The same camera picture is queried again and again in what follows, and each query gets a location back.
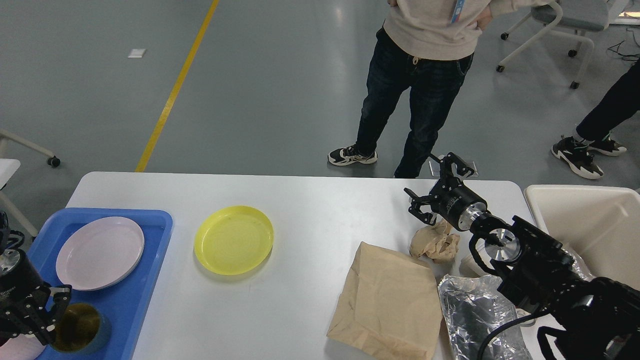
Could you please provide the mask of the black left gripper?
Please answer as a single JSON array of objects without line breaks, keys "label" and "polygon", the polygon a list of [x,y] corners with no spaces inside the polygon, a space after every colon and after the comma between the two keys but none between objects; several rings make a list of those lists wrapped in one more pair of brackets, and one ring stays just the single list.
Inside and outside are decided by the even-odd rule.
[{"label": "black left gripper", "polygon": [[21,249],[1,255],[0,345],[18,335],[35,337],[43,346],[57,341],[57,325],[72,299],[68,284],[46,287],[41,274]]}]

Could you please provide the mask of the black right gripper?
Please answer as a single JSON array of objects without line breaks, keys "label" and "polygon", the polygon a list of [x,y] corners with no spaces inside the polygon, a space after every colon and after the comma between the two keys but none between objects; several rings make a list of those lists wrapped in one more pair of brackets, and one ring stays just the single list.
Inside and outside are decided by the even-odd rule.
[{"label": "black right gripper", "polygon": [[476,175],[474,163],[469,164],[453,152],[446,155],[429,155],[439,165],[439,180],[429,194],[418,196],[408,187],[404,192],[410,197],[407,211],[428,226],[435,226],[438,215],[458,231],[469,231],[473,222],[488,210],[485,199],[464,184],[464,179]]}]

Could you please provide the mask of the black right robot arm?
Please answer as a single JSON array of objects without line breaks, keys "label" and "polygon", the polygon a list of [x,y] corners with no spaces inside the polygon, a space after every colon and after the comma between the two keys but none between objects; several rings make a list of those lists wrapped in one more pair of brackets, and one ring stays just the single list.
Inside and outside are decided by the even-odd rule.
[{"label": "black right robot arm", "polygon": [[637,360],[640,350],[639,291],[597,276],[585,280],[562,244],[519,216],[508,224],[488,209],[485,199],[464,184],[474,169],[455,153],[436,158],[439,179],[425,196],[406,188],[408,212],[434,226],[437,216],[458,231],[470,231],[468,247],[476,264],[502,282],[498,291],[528,316],[492,330],[480,344],[482,360],[490,342],[513,326],[551,315],[561,328],[540,326],[542,356],[554,359],[549,337],[566,360]]}]

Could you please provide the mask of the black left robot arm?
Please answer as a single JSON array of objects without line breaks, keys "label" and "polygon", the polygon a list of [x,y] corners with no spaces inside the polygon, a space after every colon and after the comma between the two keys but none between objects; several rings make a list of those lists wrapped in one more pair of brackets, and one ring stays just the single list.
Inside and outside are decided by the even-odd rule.
[{"label": "black left robot arm", "polygon": [[57,341],[57,325],[72,298],[71,285],[51,285],[20,247],[25,235],[12,230],[6,212],[0,224],[1,338],[35,337],[43,346]]}]

